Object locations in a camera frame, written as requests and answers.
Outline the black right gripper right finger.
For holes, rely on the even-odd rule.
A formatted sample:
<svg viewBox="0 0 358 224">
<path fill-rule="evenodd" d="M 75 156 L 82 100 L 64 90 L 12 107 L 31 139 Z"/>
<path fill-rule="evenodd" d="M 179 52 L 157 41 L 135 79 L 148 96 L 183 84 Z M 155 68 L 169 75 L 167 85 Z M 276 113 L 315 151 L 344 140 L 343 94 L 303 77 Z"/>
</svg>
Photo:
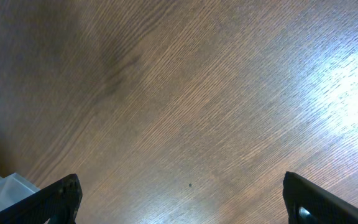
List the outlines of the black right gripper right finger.
<svg viewBox="0 0 358 224">
<path fill-rule="evenodd" d="M 358 224 L 357 207 L 294 172 L 285 173 L 283 199 L 289 224 Z"/>
</svg>

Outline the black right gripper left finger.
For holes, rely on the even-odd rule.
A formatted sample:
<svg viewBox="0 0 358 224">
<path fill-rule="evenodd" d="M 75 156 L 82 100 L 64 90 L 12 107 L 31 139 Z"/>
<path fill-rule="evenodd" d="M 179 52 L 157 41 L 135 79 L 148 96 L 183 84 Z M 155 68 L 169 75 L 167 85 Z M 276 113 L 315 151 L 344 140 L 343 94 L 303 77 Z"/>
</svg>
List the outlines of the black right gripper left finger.
<svg viewBox="0 0 358 224">
<path fill-rule="evenodd" d="M 0 223 L 75 224 L 82 196 L 78 176 L 69 174 L 0 211 Z"/>
</svg>

